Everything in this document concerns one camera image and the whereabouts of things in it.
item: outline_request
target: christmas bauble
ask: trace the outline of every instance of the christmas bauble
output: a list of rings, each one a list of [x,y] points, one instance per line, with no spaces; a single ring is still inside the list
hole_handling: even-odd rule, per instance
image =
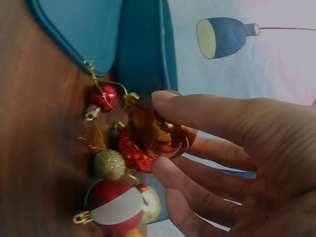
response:
[[[183,154],[198,133],[193,128],[162,118],[153,109],[151,95],[142,96],[135,102],[127,126],[136,147],[152,158],[172,158]]]
[[[154,221],[161,212],[161,202],[158,193],[151,186],[138,184],[136,188],[141,192],[144,204],[141,223],[147,224]]]
[[[100,107],[101,111],[105,113],[110,111],[118,104],[118,94],[116,90],[109,84],[101,83],[99,86],[103,91],[103,94],[100,89],[94,85],[90,93],[90,101],[92,104]]]
[[[153,158],[143,154],[129,137],[127,127],[123,127],[118,138],[118,150],[122,154],[126,167],[135,170],[150,173],[150,167],[154,161]]]
[[[133,229],[123,235],[114,235],[112,237],[145,237],[140,229]]]
[[[88,192],[87,208],[95,225],[109,234],[125,234],[142,219],[144,200],[128,182],[102,180]]]
[[[94,170],[102,179],[119,179],[125,173],[125,161],[116,151],[104,149],[94,158]]]

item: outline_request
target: red and white ornament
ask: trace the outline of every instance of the red and white ornament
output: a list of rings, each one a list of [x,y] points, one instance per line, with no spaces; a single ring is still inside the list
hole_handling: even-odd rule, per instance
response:
[[[90,189],[86,204],[95,225],[117,235],[127,233],[141,222],[144,200],[128,182],[102,180]]]

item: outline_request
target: brown wood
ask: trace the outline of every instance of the brown wood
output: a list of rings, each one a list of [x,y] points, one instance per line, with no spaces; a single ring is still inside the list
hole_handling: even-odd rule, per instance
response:
[[[100,237],[72,216],[89,179],[84,92],[93,84],[24,0],[0,0],[0,236]],[[102,121],[122,118],[121,111]]]

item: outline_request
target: shiny orange ornament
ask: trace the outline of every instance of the shiny orange ornament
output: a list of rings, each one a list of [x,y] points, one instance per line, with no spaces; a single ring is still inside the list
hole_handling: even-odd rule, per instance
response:
[[[114,235],[113,237],[145,237],[140,229],[133,229],[124,235]]]
[[[127,126],[135,146],[152,158],[182,155],[198,133],[196,129],[161,117],[153,109],[151,95],[142,96],[134,103]]]

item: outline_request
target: blue lamp shade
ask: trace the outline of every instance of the blue lamp shade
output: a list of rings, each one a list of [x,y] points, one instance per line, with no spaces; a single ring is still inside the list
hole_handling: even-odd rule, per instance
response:
[[[245,45],[247,37],[259,34],[257,24],[245,25],[227,17],[203,19],[197,24],[199,48],[207,59],[230,56]]]

